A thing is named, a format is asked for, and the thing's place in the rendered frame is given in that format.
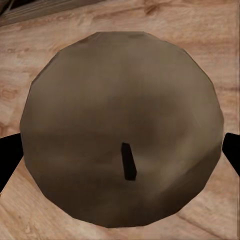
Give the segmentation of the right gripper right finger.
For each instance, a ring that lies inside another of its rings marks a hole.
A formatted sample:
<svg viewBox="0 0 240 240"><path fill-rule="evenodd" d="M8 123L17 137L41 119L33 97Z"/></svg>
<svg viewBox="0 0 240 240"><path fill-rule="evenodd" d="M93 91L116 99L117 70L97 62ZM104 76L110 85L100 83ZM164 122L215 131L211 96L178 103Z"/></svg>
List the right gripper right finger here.
<svg viewBox="0 0 240 240"><path fill-rule="evenodd" d="M240 135L226 133L222 151L240 176Z"/></svg>

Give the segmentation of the pillar candle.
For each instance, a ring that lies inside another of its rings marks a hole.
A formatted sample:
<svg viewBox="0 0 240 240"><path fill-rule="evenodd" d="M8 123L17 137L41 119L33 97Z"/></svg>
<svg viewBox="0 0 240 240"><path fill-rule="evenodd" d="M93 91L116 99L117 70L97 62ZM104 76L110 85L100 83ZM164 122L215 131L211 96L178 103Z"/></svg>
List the pillar candle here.
<svg viewBox="0 0 240 240"><path fill-rule="evenodd" d="M144 227L203 191L224 116L184 48L145 31L96 32L31 82L19 128L25 167L74 219Z"/></svg>

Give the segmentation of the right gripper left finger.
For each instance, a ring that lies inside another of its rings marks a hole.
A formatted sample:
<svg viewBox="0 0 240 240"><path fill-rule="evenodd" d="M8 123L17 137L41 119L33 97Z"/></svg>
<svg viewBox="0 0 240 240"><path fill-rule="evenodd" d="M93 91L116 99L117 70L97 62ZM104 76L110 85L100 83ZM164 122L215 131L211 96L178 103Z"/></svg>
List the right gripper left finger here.
<svg viewBox="0 0 240 240"><path fill-rule="evenodd" d="M0 193L23 156L21 133L0 138Z"/></svg>

